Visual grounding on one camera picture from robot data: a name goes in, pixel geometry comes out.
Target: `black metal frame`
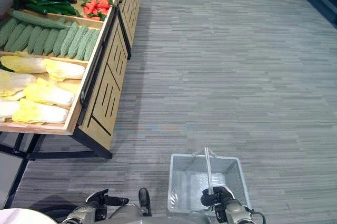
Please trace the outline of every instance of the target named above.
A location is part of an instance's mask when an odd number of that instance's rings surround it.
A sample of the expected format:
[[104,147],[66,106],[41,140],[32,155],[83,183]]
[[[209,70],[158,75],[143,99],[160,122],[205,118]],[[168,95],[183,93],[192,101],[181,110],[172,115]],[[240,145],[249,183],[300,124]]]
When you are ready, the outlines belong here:
[[130,60],[131,59],[131,45],[130,45],[130,41],[128,40],[127,34],[126,34],[125,25],[124,25],[124,22],[123,22],[123,19],[122,19],[122,12],[121,12],[121,9],[120,9],[120,6],[119,6],[122,1],[123,0],[120,0],[119,3],[118,3],[117,14],[118,14],[118,18],[120,19],[120,24],[121,24],[121,27],[122,27],[121,28],[122,34],[123,34],[123,37],[124,37],[124,40],[125,40],[125,43],[126,43],[127,59]]

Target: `white object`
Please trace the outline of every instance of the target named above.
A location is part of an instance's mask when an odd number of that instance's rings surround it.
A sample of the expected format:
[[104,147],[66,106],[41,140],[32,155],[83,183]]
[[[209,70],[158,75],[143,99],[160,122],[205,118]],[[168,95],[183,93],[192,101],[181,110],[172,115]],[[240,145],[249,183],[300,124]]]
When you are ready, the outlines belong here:
[[11,96],[35,82],[33,75],[0,70],[0,96]]
[[43,59],[50,78],[54,81],[64,79],[82,79],[85,68],[75,63]]
[[0,120],[11,118],[19,107],[18,101],[0,101]]
[[43,213],[22,209],[10,208],[0,210],[0,224],[57,224],[53,219]]

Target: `vegetable display stand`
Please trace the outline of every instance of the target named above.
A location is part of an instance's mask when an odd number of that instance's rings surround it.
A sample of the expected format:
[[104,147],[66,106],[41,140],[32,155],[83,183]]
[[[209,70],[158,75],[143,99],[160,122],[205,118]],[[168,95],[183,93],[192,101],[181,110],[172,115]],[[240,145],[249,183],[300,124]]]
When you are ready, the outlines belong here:
[[[22,12],[30,16],[43,17],[46,20],[61,21],[61,23],[76,23],[79,29],[86,26],[89,30],[97,30],[98,38],[94,43],[92,53],[88,61],[78,60],[76,57],[70,57],[68,54],[59,57],[53,57],[53,52],[41,53],[40,55],[31,54],[34,58],[51,59],[54,61],[73,63],[81,65],[85,68],[82,79],[65,80],[64,83],[74,83],[78,85],[77,91],[74,93],[74,101],[67,108],[68,114],[66,120],[62,124],[43,123],[43,124],[26,124],[13,122],[6,119],[0,122],[0,131],[16,132],[19,135],[24,133],[34,134],[29,151],[24,153],[18,151],[18,148],[8,148],[1,145],[1,152],[17,155],[26,160],[46,159],[46,158],[84,158],[84,157],[104,157],[110,159],[110,145],[114,124],[117,116],[118,105],[120,101],[127,59],[130,58],[130,37],[132,40],[139,9],[138,0],[113,0],[116,7],[110,7],[103,21],[86,19],[78,16],[67,16],[56,13],[47,13],[42,15],[25,9]],[[82,15],[82,0],[77,0],[72,6]],[[132,11],[132,21],[125,21],[123,14],[129,13],[127,8]],[[43,28],[53,28],[49,26],[41,26],[39,32]],[[12,52],[0,51],[1,56],[15,55]],[[36,74],[36,78],[41,77],[48,80],[47,74]],[[88,147],[89,151],[82,152],[34,152],[35,145],[43,137],[43,135],[56,134],[68,135],[79,143]],[[21,143],[18,137],[16,146]]]

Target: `shopping basket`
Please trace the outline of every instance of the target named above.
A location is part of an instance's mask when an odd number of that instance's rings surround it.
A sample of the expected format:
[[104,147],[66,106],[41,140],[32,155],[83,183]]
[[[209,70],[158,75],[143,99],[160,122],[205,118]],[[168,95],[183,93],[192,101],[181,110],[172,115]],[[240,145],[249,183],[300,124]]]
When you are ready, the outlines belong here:
[[227,186],[241,204],[251,208],[247,186],[238,158],[218,157],[208,147],[194,154],[171,156],[167,207],[171,213],[204,212],[214,215],[212,207],[200,202],[202,191]]

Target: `metal leg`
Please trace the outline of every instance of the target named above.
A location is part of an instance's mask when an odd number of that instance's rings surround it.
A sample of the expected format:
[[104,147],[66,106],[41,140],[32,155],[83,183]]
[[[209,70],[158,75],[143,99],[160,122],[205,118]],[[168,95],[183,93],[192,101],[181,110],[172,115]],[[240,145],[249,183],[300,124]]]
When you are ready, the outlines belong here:
[[[34,151],[35,149],[35,146],[40,138],[40,134],[35,134],[28,146],[28,149],[27,149],[27,153],[31,153]],[[8,193],[8,196],[7,196],[7,199],[6,199],[6,202],[5,202],[5,206],[4,206],[4,209],[7,209],[7,208],[10,208],[11,205],[12,205],[12,202],[14,200],[14,197],[15,197],[15,193],[16,193],[16,190],[21,182],[21,179],[22,179],[22,176],[25,172],[25,169],[27,167],[27,164],[28,164],[28,159],[26,157],[23,157],[23,160],[21,162],[21,165],[19,167],[19,170],[17,171],[17,174],[15,176],[15,180],[12,184],[12,187]]]
[[100,145],[98,142],[96,142],[94,139],[92,139],[89,135],[84,133],[81,129],[78,127],[75,128],[73,135],[71,137],[78,141],[80,144],[86,146],[87,148],[90,148],[92,151],[94,151],[99,157],[104,157],[106,159],[112,158],[112,153]]
[[26,153],[23,151],[20,151],[20,146],[22,143],[23,136],[24,136],[24,133],[18,134],[13,148],[0,144],[0,152],[14,155],[16,157],[26,158]]

